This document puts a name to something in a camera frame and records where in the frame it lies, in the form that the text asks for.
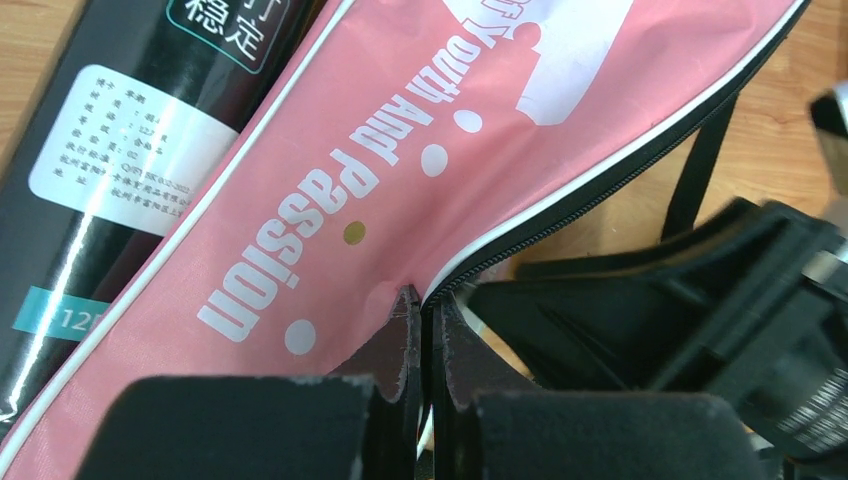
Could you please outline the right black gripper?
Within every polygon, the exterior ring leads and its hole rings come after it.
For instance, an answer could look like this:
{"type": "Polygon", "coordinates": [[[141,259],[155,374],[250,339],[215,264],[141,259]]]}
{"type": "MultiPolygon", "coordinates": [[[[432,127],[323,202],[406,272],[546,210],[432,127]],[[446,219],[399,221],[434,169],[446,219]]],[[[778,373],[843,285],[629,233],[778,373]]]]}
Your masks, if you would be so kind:
{"type": "MultiPolygon", "coordinates": [[[[705,392],[800,464],[847,460],[847,239],[737,199],[651,248],[527,264],[468,306],[549,389],[705,392]]],[[[704,394],[545,390],[434,304],[439,479],[761,479],[704,394]]]]}

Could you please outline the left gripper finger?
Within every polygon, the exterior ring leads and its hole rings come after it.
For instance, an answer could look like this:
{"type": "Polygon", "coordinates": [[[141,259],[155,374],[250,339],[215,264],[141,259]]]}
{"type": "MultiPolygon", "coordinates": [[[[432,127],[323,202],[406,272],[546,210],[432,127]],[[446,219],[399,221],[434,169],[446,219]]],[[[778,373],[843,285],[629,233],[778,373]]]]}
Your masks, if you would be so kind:
{"type": "Polygon", "coordinates": [[[325,375],[157,376],[112,403],[80,479],[411,479],[421,415],[420,298],[325,375]]]}

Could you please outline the pink racket cover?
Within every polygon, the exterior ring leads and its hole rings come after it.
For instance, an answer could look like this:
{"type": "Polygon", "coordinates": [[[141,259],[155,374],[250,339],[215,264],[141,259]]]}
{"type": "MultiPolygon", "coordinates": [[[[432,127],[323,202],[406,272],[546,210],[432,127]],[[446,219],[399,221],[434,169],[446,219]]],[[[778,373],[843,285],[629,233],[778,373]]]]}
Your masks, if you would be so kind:
{"type": "Polygon", "coordinates": [[[188,212],[1,446],[69,479],[160,375],[325,374],[731,102],[803,1],[332,1],[188,212]]]}

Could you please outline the black shuttlecock tube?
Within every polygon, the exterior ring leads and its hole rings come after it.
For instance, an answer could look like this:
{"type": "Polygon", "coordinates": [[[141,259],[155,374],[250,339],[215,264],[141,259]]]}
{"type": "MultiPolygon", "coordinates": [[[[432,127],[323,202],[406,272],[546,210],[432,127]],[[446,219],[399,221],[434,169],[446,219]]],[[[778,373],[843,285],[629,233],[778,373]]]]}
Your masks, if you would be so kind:
{"type": "Polygon", "coordinates": [[[1,180],[8,433],[191,205],[319,1],[87,1],[1,180]]]}

